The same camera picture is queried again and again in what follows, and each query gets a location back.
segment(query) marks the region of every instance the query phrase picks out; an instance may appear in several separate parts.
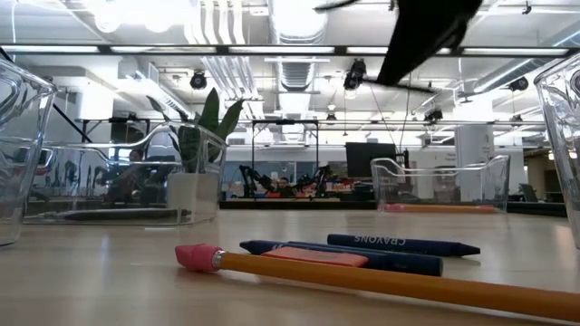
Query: ventilation duct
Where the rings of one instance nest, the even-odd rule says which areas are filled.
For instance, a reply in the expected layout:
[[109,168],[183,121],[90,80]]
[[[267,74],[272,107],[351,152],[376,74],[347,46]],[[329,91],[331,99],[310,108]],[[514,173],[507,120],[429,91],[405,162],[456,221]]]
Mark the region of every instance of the ventilation duct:
[[[550,37],[539,46],[577,47],[578,45],[580,45],[580,22],[575,23],[562,32]],[[508,84],[517,78],[552,62],[553,60],[554,59],[550,58],[514,60],[476,81],[473,84],[473,91],[475,93],[482,93],[495,90],[497,87]]]
[[[325,4],[325,0],[268,0],[270,30],[276,44],[314,45],[322,44],[326,29],[326,14],[317,14],[313,8]],[[276,64],[278,90],[310,91],[313,88],[315,63],[292,62],[291,59]],[[279,94],[280,110],[287,114],[308,112],[309,94]],[[284,126],[285,139],[299,140],[304,126]]]

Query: monitor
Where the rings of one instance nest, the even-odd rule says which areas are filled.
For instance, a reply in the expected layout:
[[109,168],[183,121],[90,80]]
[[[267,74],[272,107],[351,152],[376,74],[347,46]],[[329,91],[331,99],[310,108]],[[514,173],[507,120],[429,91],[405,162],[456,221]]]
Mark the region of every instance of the monitor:
[[346,147],[346,171],[348,177],[372,177],[371,161],[375,158],[397,159],[397,147],[394,144],[351,143]]

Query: transparent tray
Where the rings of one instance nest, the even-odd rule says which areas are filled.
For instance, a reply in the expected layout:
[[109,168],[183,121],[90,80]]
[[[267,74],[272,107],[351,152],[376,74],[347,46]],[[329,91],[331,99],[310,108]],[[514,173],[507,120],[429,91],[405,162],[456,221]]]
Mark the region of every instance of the transparent tray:
[[371,167],[382,212],[490,214],[507,208],[509,156],[463,168],[403,168],[377,158]]
[[536,84],[565,210],[580,249],[580,54],[539,74]]
[[0,60],[0,245],[20,235],[55,94],[51,83]]
[[[196,154],[186,159],[173,144],[180,145],[175,134],[182,132],[195,140],[188,146]],[[132,144],[47,143],[24,222],[183,225],[212,219],[226,148],[206,129],[180,122],[160,124]]]

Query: spotlight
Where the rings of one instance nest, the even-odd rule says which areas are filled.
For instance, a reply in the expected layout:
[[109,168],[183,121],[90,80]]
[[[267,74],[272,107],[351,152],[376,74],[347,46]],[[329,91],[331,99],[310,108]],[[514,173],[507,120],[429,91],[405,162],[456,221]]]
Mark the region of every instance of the spotlight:
[[510,91],[525,91],[529,86],[529,82],[527,81],[526,77],[518,78],[515,81],[509,83],[507,88]]
[[425,113],[425,119],[423,119],[423,121],[428,121],[431,125],[441,119],[443,119],[443,112],[441,112],[441,109],[435,109],[431,112]]
[[351,70],[346,73],[344,78],[344,93],[348,98],[354,98],[356,89],[361,86],[363,77],[366,75],[366,64],[363,59],[354,59]]
[[509,118],[509,122],[524,122],[524,120],[522,119],[522,115],[521,114],[517,114],[511,118]]
[[206,79],[206,72],[204,71],[194,71],[193,77],[191,77],[191,81],[189,81],[189,85],[194,90],[203,90],[208,86],[208,79]]

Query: wooden table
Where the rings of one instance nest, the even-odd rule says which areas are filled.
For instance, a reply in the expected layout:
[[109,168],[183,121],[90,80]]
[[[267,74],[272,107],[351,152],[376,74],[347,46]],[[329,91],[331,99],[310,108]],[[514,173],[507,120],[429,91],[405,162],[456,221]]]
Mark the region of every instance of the wooden table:
[[189,273],[173,247],[248,239],[323,242],[329,233],[447,239],[481,247],[445,259],[445,277],[580,292],[578,253],[564,218],[385,216],[371,211],[222,211],[178,228],[31,226],[0,249],[0,325],[538,325],[511,313],[253,274]]

